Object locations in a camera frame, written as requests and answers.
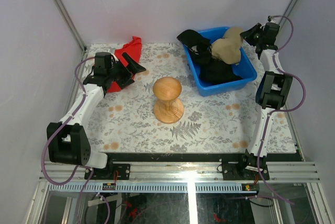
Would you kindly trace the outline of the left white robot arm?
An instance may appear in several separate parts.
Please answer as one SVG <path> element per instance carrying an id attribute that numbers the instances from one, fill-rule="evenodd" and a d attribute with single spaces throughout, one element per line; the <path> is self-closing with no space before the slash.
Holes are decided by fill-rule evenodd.
<path id="1" fill-rule="evenodd" d="M 146 71 L 128 53 L 124 52 L 122 57 L 125 63 L 110 52 L 98 52 L 92 57 L 92 73 L 79 81 L 82 96 L 59 122 L 51 122 L 47 127 L 46 151 L 51 162 L 96 168 L 103 179 L 114 175 L 115 167 L 107 162 L 107 154 L 91 149 L 85 130 L 94 109 L 113 83 L 126 88 L 134 83 L 136 74 Z"/>

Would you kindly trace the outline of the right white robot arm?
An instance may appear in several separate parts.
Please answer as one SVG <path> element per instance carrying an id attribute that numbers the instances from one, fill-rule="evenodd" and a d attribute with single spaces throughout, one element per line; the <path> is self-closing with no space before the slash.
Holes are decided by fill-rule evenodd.
<path id="1" fill-rule="evenodd" d="M 265 25 L 256 24 L 241 33 L 241 37 L 249 45 L 255 46 L 255 52 L 265 70 L 255 96 L 260 111 L 253 137 L 238 163 L 239 174 L 244 179 L 251 179 L 258 172 L 264 173 L 267 169 L 265 159 L 274 111 L 284 107 L 293 81 L 292 77 L 278 71 L 273 62 L 277 57 L 278 47 L 275 41 L 279 29 L 280 26 L 272 19 Z"/>

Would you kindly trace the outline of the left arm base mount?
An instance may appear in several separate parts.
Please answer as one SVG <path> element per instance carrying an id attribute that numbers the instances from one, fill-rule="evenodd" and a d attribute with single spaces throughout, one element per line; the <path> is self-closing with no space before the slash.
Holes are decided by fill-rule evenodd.
<path id="1" fill-rule="evenodd" d="M 127 163 L 114 163 L 108 161 L 103 169 L 94 169 L 92 180 L 129 180 L 131 165 Z"/>

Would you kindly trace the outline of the beige baseball cap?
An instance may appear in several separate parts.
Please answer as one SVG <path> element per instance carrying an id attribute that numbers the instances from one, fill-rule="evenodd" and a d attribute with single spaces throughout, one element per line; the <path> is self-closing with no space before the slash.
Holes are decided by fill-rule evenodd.
<path id="1" fill-rule="evenodd" d="M 222 38 L 211 44 L 212 58 L 225 64 L 238 64 L 241 61 L 242 32 L 243 29 L 240 27 L 229 28 Z"/>

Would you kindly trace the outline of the black cap gold logo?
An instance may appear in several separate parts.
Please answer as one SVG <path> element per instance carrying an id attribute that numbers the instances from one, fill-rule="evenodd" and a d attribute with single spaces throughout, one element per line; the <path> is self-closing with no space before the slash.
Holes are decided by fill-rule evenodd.
<path id="1" fill-rule="evenodd" d="M 200 67 L 199 79 L 211 85 L 218 85 L 239 81 L 242 77 L 234 74 L 230 64 L 211 59 L 208 64 Z"/>

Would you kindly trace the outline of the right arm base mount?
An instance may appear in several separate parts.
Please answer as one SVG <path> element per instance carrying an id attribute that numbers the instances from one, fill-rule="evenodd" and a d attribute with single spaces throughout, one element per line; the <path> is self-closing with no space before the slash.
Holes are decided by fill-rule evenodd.
<path id="1" fill-rule="evenodd" d="M 260 158 L 259 167 L 257 165 L 257 156 L 246 153 L 223 154 L 221 159 L 221 171 L 225 181 L 255 180 L 259 177 L 259 170 L 263 178 L 270 179 L 267 168 L 267 157 Z"/>

